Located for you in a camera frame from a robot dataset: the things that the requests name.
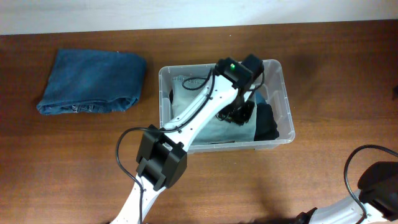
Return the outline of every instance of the blue denim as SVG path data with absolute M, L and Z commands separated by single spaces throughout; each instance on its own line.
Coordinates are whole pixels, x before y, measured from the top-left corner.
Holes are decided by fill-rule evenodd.
M 41 114 L 109 113 L 137 103 L 146 61 L 131 53 L 58 51 L 42 101 Z

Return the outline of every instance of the folded cloth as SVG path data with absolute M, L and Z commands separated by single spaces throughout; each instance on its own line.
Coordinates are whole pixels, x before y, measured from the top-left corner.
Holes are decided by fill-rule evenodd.
M 274 120 L 272 107 L 266 103 L 266 100 L 258 91 L 255 92 L 255 96 L 257 101 L 257 120 L 254 140 L 275 140 L 279 137 L 279 132 L 277 130 L 278 125 Z
M 201 89 L 185 89 L 182 86 L 182 82 L 187 78 L 185 76 L 178 76 L 172 79 L 172 108 L 174 117 L 182 113 L 201 92 Z M 185 82 L 185 86 L 195 88 L 203 82 L 204 80 L 190 80 Z M 256 132 L 256 114 L 257 106 L 254 107 L 249 121 L 241 126 L 236 123 L 220 121 L 218 118 L 213 117 L 196 136 L 192 145 L 253 141 L 254 133 Z
M 58 51 L 42 101 L 41 114 L 109 113 L 137 103 L 146 61 L 131 53 Z

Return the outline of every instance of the clear plastic bin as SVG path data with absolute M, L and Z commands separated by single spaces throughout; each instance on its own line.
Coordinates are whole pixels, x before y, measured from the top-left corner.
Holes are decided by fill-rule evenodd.
M 274 119 L 277 123 L 279 138 L 271 141 L 235 142 L 225 144 L 207 144 L 190 146 L 188 153 L 228 151 L 233 149 L 273 149 L 280 144 L 287 144 L 294 140 L 295 131 L 292 115 L 290 114 L 289 101 L 287 100 L 286 87 L 282 66 L 276 60 L 263 60 L 265 82 L 258 89 L 264 99 L 272 107 Z M 159 113 L 160 127 L 173 118 L 172 105 L 169 99 L 172 90 L 172 77 L 185 75 L 187 77 L 203 77 L 208 74 L 215 64 L 166 66 L 159 71 Z M 262 75 L 255 81 L 260 83 Z

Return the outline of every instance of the black cable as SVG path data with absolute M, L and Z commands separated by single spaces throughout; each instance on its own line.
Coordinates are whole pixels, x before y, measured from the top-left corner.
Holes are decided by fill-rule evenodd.
M 261 80 L 260 85 L 254 87 L 253 89 L 250 89 L 249 91 L 256 91 L 256 90 L 260 89 L 263 86 L 264 82 L 266 82 L 266 75 L 264 74 L 264 71 L 262 71 L 262 80 Z
M 210 69 L 209 74 L 207 75 L 206 78 L 203 78 L 203 77 L 192 77 L 192 78 L 188 78 L 188 79 L 184 80 L 184 81 L 182 82 L 182 87 L 184 87 L 184 89 L 186 89 L 186 90 L 199 90 L 200 88 L 202 88 L 203 86 L 206 85 L 207 81 L 210 79 L 211 72 L 212 72 L 212 69 Z M 195 88 L 189 88 L 189 87 L 186 87 L 186 86 L 185 86 L 185 83 L 186 83 L 187 81 L 190 81 L 190 80 L 197 80 L 197 79 L 204 80 L 204 82 L 203 82 L 200 86 L 195 87 Z
M 367 219 L 367 218 L 368 218 L 368 214 L 366 213 L 366 209 L 365 209 L 365 207 L 363 206 L 363 204 L 362 204 L 362 203 L 359 201 L 359 199 L 355 196 L 355 194 L 354 194 L 353 191 L 351 190 L 351 187 L 349 187 L 347 173 L 348 173 L 348 165 L 349 165 L 349 163 L 351 162 L 351 160 L 353 159 L 353 157 L 355 156 L 355 154 L 357 154 L 359 151 L 361 151 L 361 150 L 363 150 L 363 149 L 378 149 L 378 150 L 381 150 L 381 151 L 383 151 L 383 152 L 386 152 L 386 153 L 389 153 L 389 154 L 391 154 L 391 155 L 393 155 L 393 156 L 398 157 L 398 153 L 397 153 L 397 152 L 394 152 L 393 150 L 388 149 L 388 148 L 383 147 L 383 146 L 372 145 L 372 144 L 360 146 L 360 147 L 356 148 L 356 149 L 349 155 L 349 157 L 348 157 L 348 159 L 347 159 L 347 161 L 346 161 L 346 164 L 345 164 L 345 166 L 344 166 L 344 183 L 345 183 L 345 185 L 346 185 L 346 188 L 347 188 L 347 190 L 348 190 L 349 195 L 354 199 L 354 201 L 355 201 L 355 202 L 361 207 L 361 209 L 362 209 L 362 217 L 361 217 L 361 219 L 360 219 L 356 224 L 360 224 L 360 223 L 362 223 L 363 220 Z
M 132 175 L 130 174 L 129 171 L 127 171 L 123 165 L 120 163 L 120 159 L 119 159 L 119 146 L 120 146 L 120 142 L 122 141 L 122 139 L 124 138 L 124 136 L 131 132 L 131 131 L 137 131 L 137 130 L 143 130 L 145 131 L 147 128 L 129 128 L 127 130 L 125 130 L 122 135 L 120 135 L 118 143 L 116 143 L 116 162 L 118 163 L 119 167 L 121 170 L 123 170 L 123 172 L 125 174 L 127 174 L 135 183 L 137 183 L 139 190 L 140 190 L 140 194 L 139 194 L 139 223 L 142 223 L 142 196 L 144 195 L 144 188 L 142 186 L 142 184 Z
M 225 121 L 225 119 L 226 119 L 228 116 L 229 116 L 229 113 L 226 114 L 226 115 L 224 116 L 224 118 L 220 118 L 220 115 L 218 114 L 218 115 L 216 115 L 216 118 L 217 118 L 219 121 Z
M 194 112 L 194 114 L 193 114 L 189 119 L 187 119 L 186 122 L 184 122 L 184 123 L 181 124 L 180 126 L 177 126 L 177 127 L 173 128 L 173 129 L 168 129 L 168 130 L 166 130 L 166 129 L 161 129 L 161 130 L 160 130 L 161 132 L 163 132 L 163 133 L 172 133 L 172 132 L 174 132 L 174 131 L 178 131 L 178 130 L 182 129 L 183 127 L 185 127 L 189 122 L 191 122 L 191 121 L 196 117 L 196 115 L 198 115 L 198 113 L 200 113 L 200 111 L 205 107 L 205 105 L 207 104 L 207 102 L 208 102 L 209 100 L 212 99 L 211 94 L 213 93 L 214 84 L 215 84 L 215 80 L 216 80 L 216 77 L 215 77 L 215 74 L 214 74 L 215 71 L 216 71 L 216 70 L 214 70 L 214 69 L 210 69 L 210 71 L 209 71 L 209 74 L 208 74 L 208 78 L 207 78 L 207 79 L 210 79 L 210 76 L 213 77 L 213 78 L 212 78 L 212 82 L 211 82 L 210 91 L 209 91 L 209 94 L 207 94 L 206 99 L 205 99 L 204 102 L 200 105 L 200 107 L 196 110 L 196 112 Z

